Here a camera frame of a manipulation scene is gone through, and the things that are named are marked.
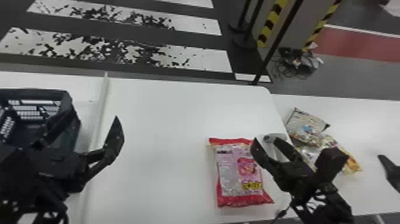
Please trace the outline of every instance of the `black pole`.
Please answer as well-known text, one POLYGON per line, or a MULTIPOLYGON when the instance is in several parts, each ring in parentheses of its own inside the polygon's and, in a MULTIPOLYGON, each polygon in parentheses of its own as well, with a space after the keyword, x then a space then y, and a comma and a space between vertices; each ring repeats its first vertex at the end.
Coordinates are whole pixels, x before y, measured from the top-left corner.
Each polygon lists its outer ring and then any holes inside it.
POLYGON ((243 22, 245 21, 245 17, 246 17, 247 11, 249 11, 250 1, 251 0, 246 0, 246 2, 245 2, 245 7, 243 8, 243 11, 242 11, 242 13, 241 13, 241 15, 239 17, 239 21, 237 23, 238 27, 242 27, 243 26, 243 22))
POLYGON ((245 21, 245 17, 247 15, 247 12, 249 11, 249 6, 250 6, 251 0, 246 0, 245 5, 243 7, 242 13, 240 14, 240 17, 238 20, 232 20, 229 23, 229 28, 231 28, 234 32, 236 33, 244 33, 247 29, 243 27, 243 23, 245 21))
POLYGON ((262 7, 263 3, 264 3, 264 0, 258 0, 257 1, 257 4, 256 4, 256 6, 254 8, 253 15, 251 16, 251 19, 250 19, 249 26, 247 27, 245 34, 243 36, 237 36, 237 37, 233 38, 235 43, 237 45, 239 45, 240 47, 242 47, 242 48, 247 48, 247 49, 256 49, 257 48, 256 41, 253 38, 250 38, 250 37, 251 37, 251 34, 252 34, 252 30, 253 30, 255 21, 257 19, 257 16, 260 13, 260 10, 261 10, 261 7, 262 7))
POLYGON ((244 41, 247 41, 249 39, 249 37, 251 36, 251 32, 253 30, 255 20, 257 19, 257 16, 260 13, 261 6, 263 5, 263 3, 264 3, 264 0, 258 0, 257 4, 255 6, 255 9, 254 9, 253 16, 250 19, 249 27, 247 27, 246 33, 243 37, 244 41))
POLYGON ((272 56, 274 55, 276 49, 278 48, 280 42, 282 41, 283 36, 285 35, 286 31, 288 30, 293 19, 295 18, 295 15, 299 11, 302 3, 303 3, 303 0, 296 0, 295 4, 293 5, 292 9, 289 12, 289 15, 287 16, 285 22, 283 23, 282 28, 279 30, 278 36, 276 37, 274 43, 272 44, 270 50, 268 51, 268 54, 265 57, 265 60, 262 62, 262 66, 261 66, 260 70, 258 71, 254 80, 251 82, 251 85, 255 86, 258 84, 258 81, 260 80, 261 75, 263 74, 264 68, 266 68, 268 63, 270 62, 272 56))

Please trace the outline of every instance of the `yellow and black striped post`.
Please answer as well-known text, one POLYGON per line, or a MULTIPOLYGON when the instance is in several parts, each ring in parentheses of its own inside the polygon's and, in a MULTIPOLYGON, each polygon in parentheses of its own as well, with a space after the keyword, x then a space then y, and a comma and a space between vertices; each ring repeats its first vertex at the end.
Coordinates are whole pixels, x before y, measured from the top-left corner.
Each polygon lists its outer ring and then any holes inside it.
POLYGON ((279 16, 282 10, 285 8, 288 0, 277 0, 270 11, 267 21, 264 24, 264 27, 261 30, 260 35, 257 38, 257 47, 264 48, 267 39, 271 36, 272 29, 275 24, 279 21, 279 16))
POLYGON ((305 43, 304 47, 302 48, 303 51, 307 51, 310 45, 314 42, 314 40, 317 38, 318 34, 321 32, 322 28, 324 28, 326 22, 328 19, 333 15, 333 13, 336 11, 338 8, 340 2, 342 0, 336 0, 335 3, 331 7, 329 7, 328 12, 326 12, 324 18, 321 20, 321 22, 318 23, 318 25, 314 29, 314 33, 308 38, 307 42, 305 43))

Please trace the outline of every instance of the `snack bag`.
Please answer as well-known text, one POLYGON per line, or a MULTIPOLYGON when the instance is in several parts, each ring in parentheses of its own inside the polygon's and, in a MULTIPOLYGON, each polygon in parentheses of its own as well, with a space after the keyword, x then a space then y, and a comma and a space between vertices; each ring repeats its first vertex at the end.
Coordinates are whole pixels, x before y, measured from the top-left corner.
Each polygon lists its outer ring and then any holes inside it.
POLYGON ((286 129, 291 137, 313 146, 321 144, 321 133, 329 126, 324 120, 297 108, 286 122, 286 129))
POLYGON ((349 159, 347 160, 347 163, 343 167, 343 174, 348 175, 348 174, 353 174, 355 172, 362 171, 363 169, 361 166, 355 161, 353 155, 347 150, 343 148, 332 136, 330 135, 324 135, 323 138, 321 139, 321 148, 333 148, 336 147, 339 150, 341 150, 343 153, 349 156, 349 159))
POLYGON ((325 148, 338 148, 341 150, 343 153, 349 156, 349 159, 347 160, 347 163, 343 166, 342 173, 344 175, 349 175, 353 174, 355 172, 362 171, 361 166, 355 161, 354 157, 352 156, 351 153, 347 152, 341 146, 332 136, 330 135, 324 135, 321 137, 321 142, 318 147, 312 147, 312 146, 299 146, 295 147, 296 150, 301 154, 301 156, 304 159, 304 162, 310 166, 310 168, 313 169, 313 171, 316 171, 317 168, 315 167, 315 161, 317 161, 318 156, 320 155, 321 151, 325 148))
POLYGON ((274 201, 263 189, 261 168, 250 155, 251 140, 209 139, 218 168, 218 207, 244 207, 274 201))

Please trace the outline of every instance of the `red snack bag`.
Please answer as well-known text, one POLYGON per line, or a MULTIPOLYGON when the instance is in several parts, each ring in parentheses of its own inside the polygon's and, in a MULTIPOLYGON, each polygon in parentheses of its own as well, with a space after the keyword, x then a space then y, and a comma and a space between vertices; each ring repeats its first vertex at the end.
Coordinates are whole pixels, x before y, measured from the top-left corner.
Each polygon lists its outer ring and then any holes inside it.
POLYGON ((250 155, 252 140, 209 139, 218 168, 218 207, 244 207, 273 204, 263 189, 261 168, 250 155))

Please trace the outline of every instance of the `black plastic basket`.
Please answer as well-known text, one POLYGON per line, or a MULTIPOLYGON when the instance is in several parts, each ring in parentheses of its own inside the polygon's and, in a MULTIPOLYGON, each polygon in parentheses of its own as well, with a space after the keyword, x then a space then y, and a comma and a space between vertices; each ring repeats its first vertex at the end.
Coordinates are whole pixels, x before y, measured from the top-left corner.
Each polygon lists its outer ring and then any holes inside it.
POLYGON ((42 144, 71 151, 79 129, 80 120, 67 91, 0 89, 0 145, 42 144))

